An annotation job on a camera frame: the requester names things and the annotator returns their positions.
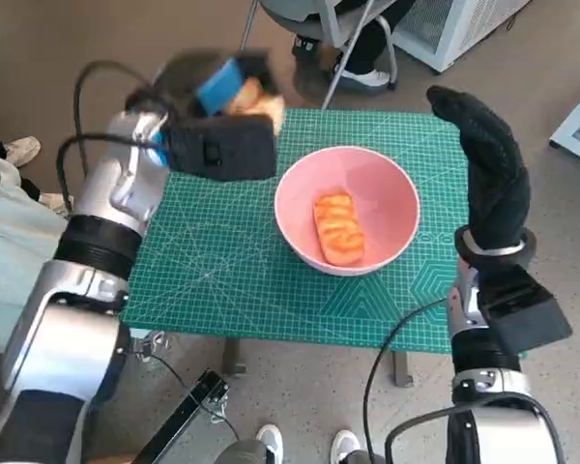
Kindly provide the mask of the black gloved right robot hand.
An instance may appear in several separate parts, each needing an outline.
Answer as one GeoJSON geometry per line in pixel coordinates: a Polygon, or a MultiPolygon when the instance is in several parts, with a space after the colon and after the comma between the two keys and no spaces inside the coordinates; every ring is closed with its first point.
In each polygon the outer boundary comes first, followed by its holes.
{"type": "Polygon", "coordinates": [[[431,86],[438,118],[456,126],[468,161],[470,235],[478,248],[516,247],[530,210],[529,174],[508,123],[475,96],[431,86]]]}

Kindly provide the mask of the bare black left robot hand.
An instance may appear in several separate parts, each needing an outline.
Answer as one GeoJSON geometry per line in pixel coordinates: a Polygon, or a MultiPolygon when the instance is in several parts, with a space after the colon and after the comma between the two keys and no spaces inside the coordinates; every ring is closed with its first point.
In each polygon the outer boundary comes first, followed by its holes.
{"type": "Polygon", "coordinates": [[[181,113],[214,116],[239,96],[249,79],[268,95],[280,93],[265,49],[193,48],[174,56],[154,80],[154,88],[181,113]]]}

